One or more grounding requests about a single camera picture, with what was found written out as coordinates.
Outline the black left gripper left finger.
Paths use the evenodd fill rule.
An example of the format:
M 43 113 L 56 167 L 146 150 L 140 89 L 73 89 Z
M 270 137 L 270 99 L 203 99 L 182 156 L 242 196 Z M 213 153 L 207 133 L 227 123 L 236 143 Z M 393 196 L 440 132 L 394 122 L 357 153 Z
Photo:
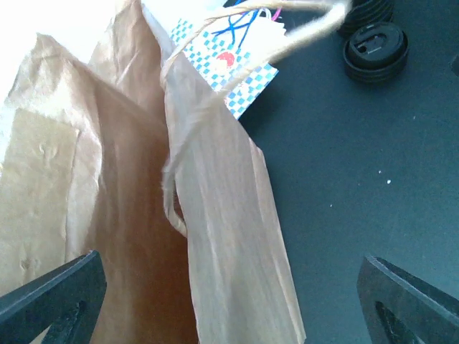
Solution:
M 1 342 L 89 343 L 107 282 L 91 251 L 1 297 Z

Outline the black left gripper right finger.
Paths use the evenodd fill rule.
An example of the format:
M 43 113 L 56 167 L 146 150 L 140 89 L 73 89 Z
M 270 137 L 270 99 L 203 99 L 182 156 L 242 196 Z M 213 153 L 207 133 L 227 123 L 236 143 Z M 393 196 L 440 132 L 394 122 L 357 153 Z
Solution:
M 373 343 L 458 342 L 458 300 L 387 260 L 364 257 L 357 291 Z

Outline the large brown paper bag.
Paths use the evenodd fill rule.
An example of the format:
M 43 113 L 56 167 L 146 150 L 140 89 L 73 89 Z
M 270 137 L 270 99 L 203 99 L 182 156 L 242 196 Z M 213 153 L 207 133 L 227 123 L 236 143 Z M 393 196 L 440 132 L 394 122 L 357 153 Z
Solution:
M 185 49 L 250 9 L 323 16 L 255 48 L 213 90 Z M 303 343 L 262 151 L 227 96 L 341 25 L 349 1 L 246 1 L 175 43 L 127 1 L 88 63 L 37 34 L 1 106 L 1 293 L 100 255 L 92 343 Z

